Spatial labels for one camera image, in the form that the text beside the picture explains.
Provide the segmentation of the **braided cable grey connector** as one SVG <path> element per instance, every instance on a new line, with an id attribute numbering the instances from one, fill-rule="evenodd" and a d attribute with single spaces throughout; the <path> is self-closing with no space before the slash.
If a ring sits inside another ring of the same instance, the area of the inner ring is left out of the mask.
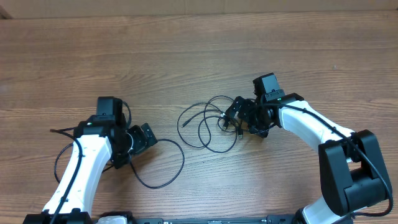
<path id="1" fill-rule="evenodd" d="M 233 118 L 229 118 L 225 115 L 225 113 L 220 114 L 220 118 L 217 122 L 218 127 L 227 133 L 236 133 L 238 135 L 238 139 L 243 138 L 243 129 L 242 129 L 242 122 L 238 121 Z M 229 126 L 232 125 L 234 127 L 234 131 L 228 131 Z"/>

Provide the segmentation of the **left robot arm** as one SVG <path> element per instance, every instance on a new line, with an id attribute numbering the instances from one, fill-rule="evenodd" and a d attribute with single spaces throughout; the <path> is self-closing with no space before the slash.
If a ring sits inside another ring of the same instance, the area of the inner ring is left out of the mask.
<path id="1" fill-rule="evenodd" d="M 96 189 L 107 164 L 115 169 L 157 143 L 150 126 L 131 126 L 123 113 L 126 103 L 113 96 L 97 100 L 96 114 L 59 134 L 73 140 L 73 152 L 62 179 L 41 213 L 28 214 L 24 223 L 92 223 Z"/>

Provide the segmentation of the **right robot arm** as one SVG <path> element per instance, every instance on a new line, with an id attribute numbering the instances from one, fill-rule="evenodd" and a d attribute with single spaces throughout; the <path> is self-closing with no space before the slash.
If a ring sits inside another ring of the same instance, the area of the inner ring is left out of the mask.
<path id="1" fill-rule="evenodd" d="M 393 208 L 392 185 L 374 133 L 344 128 L 315 111 L 296 93 L 285 94 L 273 73 L 253 80 L 255 99 L 236 97 L 222 114 L 239 118 L 251 134 L 266 138 L 274 126 L 297 135 L 317 154 L 321 197 L 293 215 L 269 215 L 268 223 L 353 223 L 384 217 Z"/>

